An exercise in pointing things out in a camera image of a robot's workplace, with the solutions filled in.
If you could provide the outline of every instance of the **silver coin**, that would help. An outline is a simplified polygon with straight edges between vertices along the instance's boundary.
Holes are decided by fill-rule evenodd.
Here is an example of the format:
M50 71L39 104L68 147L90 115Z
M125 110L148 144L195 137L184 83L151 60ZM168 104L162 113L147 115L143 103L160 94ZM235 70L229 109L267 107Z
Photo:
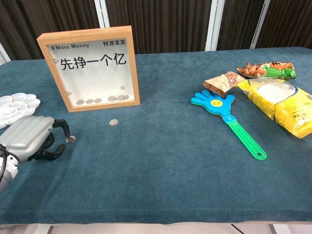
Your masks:
M117 119L112 119L109 121L109 125L114 126L118 124L118 120Z
M86 103L87 104L91 104L93 102L93 99L88 99L88 100L86 100Z
M76 102L77 105L82 105L84 104L84 100L79 100L78 102Z
M117 97L117 100L118 100L118 101L121 101L121 100L123 100L124 98L125 98L124 95L119 95L119 96Z
M97 98L94 100L95 103L100 103L101 101L102 101L102 99L100 99L100 98Z
M69 138L66 138L66 142L67 143L72 143L76 140L76 137L75 136L69 136Z
M115 100L116 100L116 97L110 96L110 97L107 98L107 100L109 100L109 101L115 101Z

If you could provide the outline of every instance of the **white paint palette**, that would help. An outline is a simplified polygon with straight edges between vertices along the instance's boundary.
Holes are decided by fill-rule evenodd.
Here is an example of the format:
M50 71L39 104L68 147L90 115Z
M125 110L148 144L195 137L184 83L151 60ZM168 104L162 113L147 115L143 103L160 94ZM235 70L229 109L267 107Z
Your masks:
M34 94L17 93L0 97L0 129L23 116L31 116L40 100Z

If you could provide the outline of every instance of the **chip bag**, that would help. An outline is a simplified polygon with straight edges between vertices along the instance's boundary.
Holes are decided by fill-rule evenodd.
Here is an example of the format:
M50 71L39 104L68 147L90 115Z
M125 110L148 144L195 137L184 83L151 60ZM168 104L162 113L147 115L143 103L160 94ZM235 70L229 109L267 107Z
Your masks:
M241 75L249 78L272 77L284 80L297 76L294 66L290 62L266 62L250 65L249 62L241 68L237 68Z
M270 119L298 138L312 133L312 95L281 79L257 78L237 84Z
M205 80L203 86L221 97L225 97L225 93L232 89L239 82L244 81L245 78L235 72L227 72L217 77Z

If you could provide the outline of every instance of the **curtain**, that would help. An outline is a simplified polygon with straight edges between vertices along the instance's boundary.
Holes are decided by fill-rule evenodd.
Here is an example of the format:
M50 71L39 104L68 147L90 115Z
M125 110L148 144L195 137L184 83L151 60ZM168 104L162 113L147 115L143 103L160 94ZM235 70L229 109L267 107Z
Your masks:
M311 0L271 0L256 47L288 46L312 49Z
M249 49L264 0L225 0L217 50Z
M135 52L202 51L211 0L106 0L111 26L131 25Z
M0 0L0 42L11 60L42 59L42 33L98 28L94 0Z

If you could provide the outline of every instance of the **green fabric tablecloth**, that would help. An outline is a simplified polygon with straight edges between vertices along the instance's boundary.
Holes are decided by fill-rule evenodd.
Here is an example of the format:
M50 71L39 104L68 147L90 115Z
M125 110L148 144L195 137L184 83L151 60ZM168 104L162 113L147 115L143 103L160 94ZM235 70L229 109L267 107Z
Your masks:
M36 94L34 115L66 119L77 137L57 160L19 166L0 224L312 221L312 135L296 138L233 88L232 114L267 152L258 161L190 104L204 80L248 61L292 62L290 82L312 93L312 50L295 47L136 55L141 105L79 113L67 112L44 60L0 66L1 96ZM64 136L53 133L55 149Z

